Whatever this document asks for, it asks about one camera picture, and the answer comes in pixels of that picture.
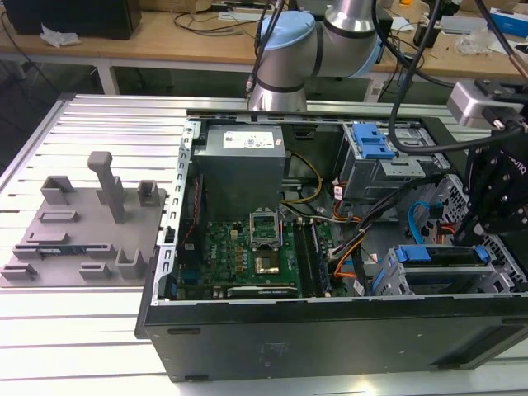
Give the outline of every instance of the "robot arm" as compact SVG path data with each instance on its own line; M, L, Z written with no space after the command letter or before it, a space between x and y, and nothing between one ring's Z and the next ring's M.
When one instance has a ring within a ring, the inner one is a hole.
M282 12L257 68L249 109L306 111L307 77L351 77L370 68L380 49L371 2L337 0L323 23L306 12Z

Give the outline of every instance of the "table leg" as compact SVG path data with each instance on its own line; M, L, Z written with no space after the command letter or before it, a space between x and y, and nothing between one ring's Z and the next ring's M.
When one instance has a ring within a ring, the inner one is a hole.
M105 95L119 95L119 85L117 85L114 68L106 65L98 65L97 72L99 73L102 90Z
M383 90L385 81L386 78L384 75L378 76L374 74L370 78L369 86L366 88L365 99L363 99L363 101L377 103L380 99L380 93Z

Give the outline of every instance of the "motherboard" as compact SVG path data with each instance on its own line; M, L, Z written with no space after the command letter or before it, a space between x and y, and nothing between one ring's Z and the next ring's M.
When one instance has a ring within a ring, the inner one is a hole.
M206 225L203 265L181 267L179 271L181 299L246 299L263 297L263 293L288 298L340 294L329 282L327 264L334 242L328 222L257 219Z

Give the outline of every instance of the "green circuit board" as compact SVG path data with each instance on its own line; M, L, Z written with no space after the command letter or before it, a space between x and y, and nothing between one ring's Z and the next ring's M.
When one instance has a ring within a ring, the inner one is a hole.
M273 223L259 224L259 235L273 236ZM295 255L292 223L282 224L282 247L277 273L257 273L251 248L249 221L212 222L205 233L204 258L206 266L200 269L200 283L238 285L293 285L299 289L299 269Z

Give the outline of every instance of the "yellow wire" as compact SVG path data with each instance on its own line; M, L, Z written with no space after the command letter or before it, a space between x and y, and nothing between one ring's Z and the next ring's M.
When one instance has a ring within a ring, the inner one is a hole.
M313 200L318 197L318 195L321 193L321 190L323 189L323 179L321 178L321 175L319 174L319 172L317 172L317 169L315 168L315 166L312 165L308 159L306 159L305 157L297 153L292 153L291 156L297 157L303 163L308 165L310 169L312 169L313 173L315 173L315 175L317 176L318 186L317 186L317 190L315 190L315 192L311 196L307 196L306 198L299 198L298 200L282 200L281 204L303 204L304 202Z

